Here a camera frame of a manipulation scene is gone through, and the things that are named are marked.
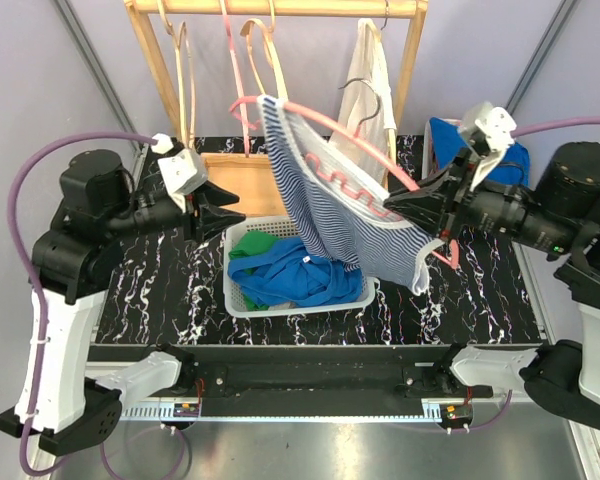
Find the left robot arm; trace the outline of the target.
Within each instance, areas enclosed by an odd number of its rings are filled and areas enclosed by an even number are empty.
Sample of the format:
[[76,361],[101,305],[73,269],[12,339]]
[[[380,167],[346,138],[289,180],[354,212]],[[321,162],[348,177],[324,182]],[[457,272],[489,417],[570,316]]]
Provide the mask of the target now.
[[91,332],[124,238],[181,229],[201,243],[242,222],[231,210],[238,195],[210,181],[177,206],[166,194],[140,194],[129,186],[120,156],[106,149],[74,157],[60,177],[63,198],[50,229],[34,244],[33,273],[47,310],[34,312],[35,333],[19,402],[0,414],[0,431],[15,438],[38,435],[41,450],[56,457],[103,443],[124,410],[167,390],[183,396],[197,387],[191,353],[167,344],[113,374],[86,376]]

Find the grey tank top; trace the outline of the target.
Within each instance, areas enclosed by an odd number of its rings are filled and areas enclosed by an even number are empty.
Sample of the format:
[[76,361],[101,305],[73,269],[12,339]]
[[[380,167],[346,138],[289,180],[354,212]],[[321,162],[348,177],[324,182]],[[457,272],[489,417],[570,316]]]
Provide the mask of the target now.
[[272,306],[273,310],[286,310],[296,308],[296,304],[294,302],[284,302],[275,306]]

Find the blue white striped tank top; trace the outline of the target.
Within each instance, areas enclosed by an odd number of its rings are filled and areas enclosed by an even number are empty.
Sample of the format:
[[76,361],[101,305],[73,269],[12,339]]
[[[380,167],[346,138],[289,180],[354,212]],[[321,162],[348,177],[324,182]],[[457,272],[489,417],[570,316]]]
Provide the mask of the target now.
[[441,240],[385,209],[387,190],[282,100],[261,95],[257,108],[280,197],[308,252],[426,292],[427,258]]

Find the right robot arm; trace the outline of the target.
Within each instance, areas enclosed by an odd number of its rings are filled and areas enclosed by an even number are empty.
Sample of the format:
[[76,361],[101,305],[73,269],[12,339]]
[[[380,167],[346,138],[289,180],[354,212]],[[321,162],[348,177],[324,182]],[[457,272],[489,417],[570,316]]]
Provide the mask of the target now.
[[579,308],[583,338],[516,352],[455,344],[425,384],[450,397],[476,386],[520,389],[545,411],[600,431],[600,144],[560,146],[532,189],[480,179],[478,168],[463,149],[384,205],[445,242],[473,227],[558,261],[554,276]]

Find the beige wooden hanger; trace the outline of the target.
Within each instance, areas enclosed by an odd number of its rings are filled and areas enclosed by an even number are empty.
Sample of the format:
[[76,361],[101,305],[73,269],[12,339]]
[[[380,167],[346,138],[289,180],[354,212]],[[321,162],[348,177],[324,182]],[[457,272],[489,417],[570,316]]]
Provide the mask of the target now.
[[180,140],[189,150],[195,149],[196,92],[194,62],[188,38],[187,25],[181,22],[178,29],[166,15],[165,3],[157,1],[158,12],[167,34],[171,37],[177,74],[179,134]]

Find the cream wooden hanger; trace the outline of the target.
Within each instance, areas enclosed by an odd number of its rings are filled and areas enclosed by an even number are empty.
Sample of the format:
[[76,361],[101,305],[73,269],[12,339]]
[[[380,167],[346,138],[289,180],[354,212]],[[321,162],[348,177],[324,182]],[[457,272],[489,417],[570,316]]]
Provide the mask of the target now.
[[273,73],[277,97],[287,100],[289,95],[286,81],[273,38],[276,27],[275,3],[273,0],[268,0],[267,4],[269,9],[270,24],[266,25],[261,19],[258,18],[249,18],[243,24],[240,30],[240,35],[245,39],[249,64],[259,92],[261,94],[265,94],[266,89],[259,74],[254,56],[254,32],[256,30],[260,32],[262,37],[263,52],[265,59]]

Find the pink plastic hanger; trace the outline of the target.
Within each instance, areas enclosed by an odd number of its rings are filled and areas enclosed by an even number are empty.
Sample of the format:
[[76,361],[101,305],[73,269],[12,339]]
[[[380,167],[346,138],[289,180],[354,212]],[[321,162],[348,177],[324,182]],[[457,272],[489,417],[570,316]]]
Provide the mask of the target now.
[[[226,34],[227,34],[229,55],[230,55],[231,65],[232,65],[232,69],[233,69],[233,73],[234,73],[236,92],[237,92],[237,96],[239,98],[242,98],[244,96],[244,86],[243,86],[242,75],[241,75],[241,71],[240,71],[240,67],[239,67],[239,63],[238,63],[238,59],[237,59],[237,54],[236,54],[236,50],[235,50],[235,42],[234,42],[234,37],[232,34],[229,14],[227,11],[227,5],[226,5],[225,0],[220,0],[219,3],[220,3],[221,15],[222,15],[223,22],[224,22],[224,27],[225,27]],[[250,152],[251,152],[251,141],[250,141],[250,136],[249,136],[248,115],[247,115],[247,110],[246,110],[245,105],[240,104],[237,107],[237,109],[235,110],[235,113],[239,114],[239,119],[240,119],[241,125],[242,125],[244,155],[246,158],[248,158],[250,156]]]

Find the green tank top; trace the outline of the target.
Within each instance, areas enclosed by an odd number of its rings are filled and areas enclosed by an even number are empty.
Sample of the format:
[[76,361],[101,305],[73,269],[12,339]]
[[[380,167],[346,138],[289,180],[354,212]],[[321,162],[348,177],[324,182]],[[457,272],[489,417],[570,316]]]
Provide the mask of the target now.
[[[240,260],[247,257],[267,253],[280,238],[271,233],[260,230],[248,231],[229,252],[229,260]],[[249,294],[242,293],[248,311],[266,311],[268,305],[254,301]]]

